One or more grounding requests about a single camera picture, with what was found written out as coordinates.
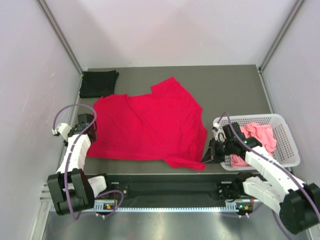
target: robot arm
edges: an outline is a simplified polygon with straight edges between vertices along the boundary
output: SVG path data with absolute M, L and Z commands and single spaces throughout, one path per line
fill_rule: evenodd
M 228 124 L 223 127 L 225 141 L 216 142 L 213 139 L 210 144 L 214 147 L 213 150 L 210 150 L 214 154 L 211 158 L 221 162 L 226 155 L 236 154 L 254 167 L 266 180 L 263 181 L 250 172 L 239 173 L 232 183 L 236 195 L 249 195 L 259 199 L 279 215 L 283 225 L 293 234 L 318 224 L 319 220 L 315 211 L 291 177 L 307 192 L 318 210 L 320 209 L 320 188 L 314 183 L 306 184 L 292 174 L 289 177 L 281 170 L 283 167 L 269 155 L 260 142 L 254 137 L 245 138 L 238 123 L 234 122 L 232 126 L 238 136 L 254 152 L 248 151 L 238 141 Z M 266 157 L 268 161 L 255 152 Z
M 64 142 L 67 144 L 62 164 L 56 174 L 50 175 L 47 179 L 50 195 L 58 215 L 70 213 L 64 183 L 65 174 L 67 174 L 70 199 L 75 212 L 93 208 L 97 195 L 107 188 L 105 176 L 99 175 L 87 179 L 83 171 L 87 151 L 91 143 L 97 139 L 96 128 L 91 126 L 84 134 L 80 136 L 79 134 L 92 119 L 91 114 L 81 114 L 78 116 L 79 124 L 74 128 L 66 123 L 61 123 L 57 129 L 52 130 L 54 135 L 62 135 Z

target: perforated basket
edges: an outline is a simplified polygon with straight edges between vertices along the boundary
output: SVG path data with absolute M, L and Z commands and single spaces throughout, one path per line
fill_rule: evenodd
M 219 117 L 217 117 L 213 123 L 218 122 L 218 120 Z M 273 136 L 277 141 L 276 150 L 273 152 L 273 158 L 285 168 L 299 165 L 300 157 L 297 146 L 291 135 L 289 127 L 282 116 L 278 114 L 241 115 L 231 116 L 230 120 L 231 122 L 237 122 L 240 127 L 244 127 L 250 123 L 270 125 L 273 129 Z M 220 124 L 221 126 L 227 125 L 227 117 L 223 117 Z M 228 171 L 254 170 L 251 166 L 232 167 L 229 156 L 225 157 L 225 162 L 222 162 L 221 165 Z

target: red shirt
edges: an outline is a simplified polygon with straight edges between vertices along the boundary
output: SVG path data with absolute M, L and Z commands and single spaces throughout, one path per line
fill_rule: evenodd
M 203 170 L 200 163 L 207 130 L 202 108 L 174 77 L 140 96 L 114 94 L 100 98 L 97 141 L 88 157 L 125 160 L 161 160 L 173 168 Z

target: crumpled pink clothing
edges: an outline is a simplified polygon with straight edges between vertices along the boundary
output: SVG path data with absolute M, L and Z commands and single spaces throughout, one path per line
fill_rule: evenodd
M 249 123 L 246 126 L 242 126 L 241 132 L 244 133 L 246 138 L 255 137 L 262 146 L 265 147 L 267 152 L 272 156 L 272 152 L 276 150 L 277 140 L 274 138 L 274 132 L 270 125 L 260 125 L 259 123 Z M 241 157 L 237 155 L 231 155 L 232 167 L 250 167 Z

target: black folded cloth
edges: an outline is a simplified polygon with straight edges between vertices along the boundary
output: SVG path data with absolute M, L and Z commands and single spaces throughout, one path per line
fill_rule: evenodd
M 119 73 L 114 71 L 85 71 L 82 77 L 80 98 L 100 98 L 115 94 Z

